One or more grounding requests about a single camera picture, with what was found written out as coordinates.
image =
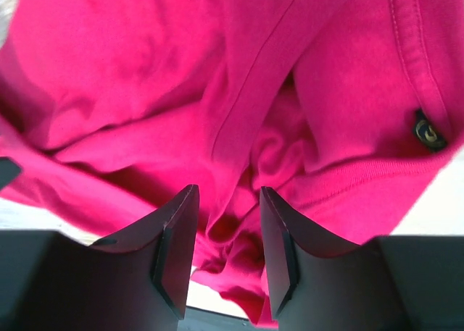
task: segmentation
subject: stitching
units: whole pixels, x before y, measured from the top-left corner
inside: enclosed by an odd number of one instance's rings
[[[277,23],[275,24],[274,28],[271,30],[271,32],[269,33],[267,38],[264,40],[264,43],[262,43],[260,49],[256,53],[256,56],[253,59],[252,65],[248,69],[248,73],[246,74],[245,80],[242,82],[242,84],[240,86],[240,89],[239,89],[239,92],[237,93],[235,99],[233,100],[231,108],[228,110],[227,115],[225,116],[224,120],[221,122],[219,130],[217,130],[217,134],[215,136],[215,140],[214,140],[214,142],[212,144],[212,148],[211,148],[211,159],[212,160],[214,160],[214,152],[215,152],[215,149],[216,149],[217,141],[219,140],[219,135],[220,135],[221,131],[223,130],[225,123],[228,121],[228,118],[230,117],[231,112],[233,111],[233,108],[235,107],[235,105],[237,103],[237,101],[238,101],[238,99],[239,99],[239,97],[241,95],[241,92],[243,91],[243,88],[245,87],[245,84],[248,81],[248,77],[249,77],[250,73],[252,72],[254,66],[256,65],[256,61],[260,57],[262,50],[265,48],[265,46],[268,43],[269,39],[273,36],[274,32],[276,31],[278,26],[281,24],[281,22],[282,22],[283,18],[285,17],[286,13],[290,10],[290,8],[293,6],[295,1],[296,0],[291,0],[290,4],[287,6],[287,8],[283,12],[283,14],[279,17],[279,19],[278,19]]]
[[[411,77],[409,76],[409,72],[407,71],[407,67],[406,67],[406,61],[405,61],[405,58],[403,57],[401,42],[399,41],[400,40],[399,28],[398,28],[398,23],[397,23],[397,16],[396,16],[396,13],[395,13],[394,0],[389,0],[389,1],[390,1],[391,17],[393,19],[394,35],[395,35],[395,38],[397,40],[397,50],[398,50],[399,60],[401,61],[401,65],[403,67],[403,72],[405,73],[407,81],[411,85],[411,88],[414,91],[415,97],[416,97],[417,101],[419,102],[419,105],[423,106],[423,103],[421,101],[421,97],[419,96],[419,93],[417,92],[417,89],[413,85]]]
[[[421,8],[419,7],[419,2],[418,2],[418,0],[413,0],[413,1],[414,1],[415,18],[416,18],[417,21],[418,21],[418,23],[417,23],[418,40],[419,40],[420,48],[421,48],[421,50],[422,50],[422,54],[423,54],[423,57],[424,57],[424,60],[425,60],[425,63],[426,63],[427,75],[428,75],[428,77],[429,77],[429,80],[431,81],[432,86],[434,87],[434,89],[435,89],[436,92],[438,93],[438,100],[439,100],[439,103],[441,104],[441,107],[442,107],[442,109],[443,109],[443,112],[444,112],[445,115],[446,115],[448,127],[451,128],[450,116],[449,116],[449,114],[448,114],[448,111],[447,111],[446,106],[444,105],[444,102],[443,102],[443,95],[442,95],[442,93],[441,93],[441,91],[440,91],[440,89],[439,89],[438,84],[436,83],[436,79],[435,79],[435,77],[433,76],[432,71],[431,71],[431,68],[430,68],[430,59],[429,59],[429,57],[428,57],[427,50],[426,50],[426,45],[425,45],[425,43],[424,43],[424,38],[423,38],[422,17],[421,17],[421,14],[420,14]]]
[[[324,197],[318,198],[318,199],[316,199],[314,201],[309,202],[308,204],[302,204],[300,206],[310,206],[310,207],[319,206],[321,204],[324,204],[327,201],[330,201],[332,198],[336,198],[337,196],[342,195],[343,193],[346,193],[346,192],[348,192],[350,190],[354,190],[355,188],[358,188],[360,186],[364,186],[364,185],[367,185],[367,184],[370,184],[370,183],[373,183],[373,182],[376,182],[376,181],[394,179],[396,177],[409,177],[409,176],[411,176],[411,177],[419,177],[421,175],[425,175],[425,174],[428,174],[430,172],[431,172],[431,170],[420,170],[420,171],[400,172],[400,173],[391,172],[391,173],[386,173],[386,174],[382,174],[382,175],[376,175],[375,177],[364,176],[363,178],[359,179],[358,181],[356,181],[354,183],[350,183],[349,185],[345,186],[344,188],[335,190],[335,191],[329,193],[328,195],[326,195]],[[325,212],[326,210],[327,210],[326,208],[316,209],[314,212],[311,213],[311,215],[316,215],[316,214]]]

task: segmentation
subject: gray fabric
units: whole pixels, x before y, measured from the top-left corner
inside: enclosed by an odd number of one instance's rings
[[[0,46],[7,36],[9,21],[17,5],[17,0],[0,0]]]

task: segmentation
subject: wrinkled cloth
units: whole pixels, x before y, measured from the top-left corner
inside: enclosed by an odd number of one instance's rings
[[[107,235],[198,184],[193,279],[275,327],[260,187],[356,243],[390,233],[463,144],[463,6],[20,0],[0,154],[24,170],[1,196]]]

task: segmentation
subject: pink shirt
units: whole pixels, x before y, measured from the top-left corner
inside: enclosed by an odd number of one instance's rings
[[[463,144],[463,7],[20,0],[0,154],[24,172],[1,196],[106,235],[199,184],[194,279],[275,326],[260,187],[357,243],[390,233]]]

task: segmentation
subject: black object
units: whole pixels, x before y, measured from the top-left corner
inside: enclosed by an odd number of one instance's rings
[[[177,330],[198,210],[190,185],[90,247],[54,231],[0,231],[0,330]]]
[[[464,238],[377,237],[357,246],[261,191],[280,331],[464,330]]]
[[[20,173],[20,166],[11,159],[0,157],[0,190],[16,179]]]
[[[232,317],[187,307],[186,317],[179,321],[178,331],[274,331],[274,329],[256,329],[247,319]]]
[[[420,109],[415,111],[413,133],[431,152],[439,152],[448,145],[443,135],[432,128],[430,121]]]

